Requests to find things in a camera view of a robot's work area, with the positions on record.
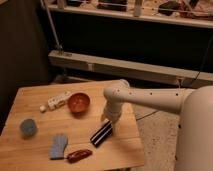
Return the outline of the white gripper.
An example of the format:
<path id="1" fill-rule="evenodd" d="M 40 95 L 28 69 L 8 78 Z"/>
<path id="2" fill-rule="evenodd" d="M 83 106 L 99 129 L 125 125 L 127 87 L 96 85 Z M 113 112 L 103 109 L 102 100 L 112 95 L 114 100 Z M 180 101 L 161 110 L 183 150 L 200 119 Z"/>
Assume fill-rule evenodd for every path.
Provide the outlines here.
<path id="1" fill-rule="evenodd" d="M 119 120 L 122 114 L 122 106 L 116 104 L 107 104 L 104 107 L 103 114 L 101 115 L 101 121 L 105 119 L 110 120 L 110 127 L 115 131 L 115 123 Z"/>

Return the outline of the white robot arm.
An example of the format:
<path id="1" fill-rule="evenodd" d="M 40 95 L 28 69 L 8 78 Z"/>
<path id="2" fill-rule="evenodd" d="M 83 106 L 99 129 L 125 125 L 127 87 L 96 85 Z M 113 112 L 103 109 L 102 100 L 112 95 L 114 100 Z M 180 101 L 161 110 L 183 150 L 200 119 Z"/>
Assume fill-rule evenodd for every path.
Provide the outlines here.
<path id="1" fill-rule="evenodd" d="M 213 171 L 213 86 L 137 89 L 118 80 L 103 91 L 103 118 L 116 123 L 125 102 L 180 115 L 174 171 Z"/>

